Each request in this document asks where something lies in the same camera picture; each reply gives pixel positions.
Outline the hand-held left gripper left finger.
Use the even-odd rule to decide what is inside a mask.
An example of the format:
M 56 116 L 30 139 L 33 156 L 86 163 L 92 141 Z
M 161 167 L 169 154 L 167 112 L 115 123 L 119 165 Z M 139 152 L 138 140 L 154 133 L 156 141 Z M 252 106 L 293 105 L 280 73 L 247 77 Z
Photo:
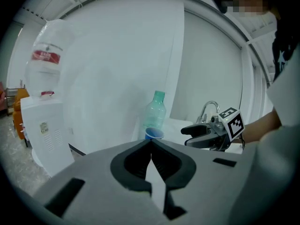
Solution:
M 150 196 L 151 184 L 129 173 L 123 160 L 146 144 L 129 142 L 77 159 L 46 182 L 35 200 L 54 224 L 64 225 L 166 225 L 168 218 Z

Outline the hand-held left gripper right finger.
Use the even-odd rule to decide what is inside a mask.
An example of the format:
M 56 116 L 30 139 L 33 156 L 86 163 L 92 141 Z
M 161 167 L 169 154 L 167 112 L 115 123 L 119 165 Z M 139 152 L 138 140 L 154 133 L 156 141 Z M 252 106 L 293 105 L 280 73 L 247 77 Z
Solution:
M 165 212 L 153 225 L 233 225 L 242 188 L 243 154 L 152 140 L 151 155 L 165 187 Z

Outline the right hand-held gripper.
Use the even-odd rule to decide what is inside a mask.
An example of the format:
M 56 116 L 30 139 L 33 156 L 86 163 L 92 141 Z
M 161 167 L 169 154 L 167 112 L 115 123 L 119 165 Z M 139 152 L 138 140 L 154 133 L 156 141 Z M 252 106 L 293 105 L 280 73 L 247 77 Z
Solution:
M 234 139 L 245 130 L 240 110 L 228 108 L 212 116 L 209 125 L 214 134 L 210 134 L 206 124 L 194 124 L 181 129 L 183 135 L 195 136 L 185 141 L 185 145 L 193 148 L 210 148 L 210 150 L 225 151 Z

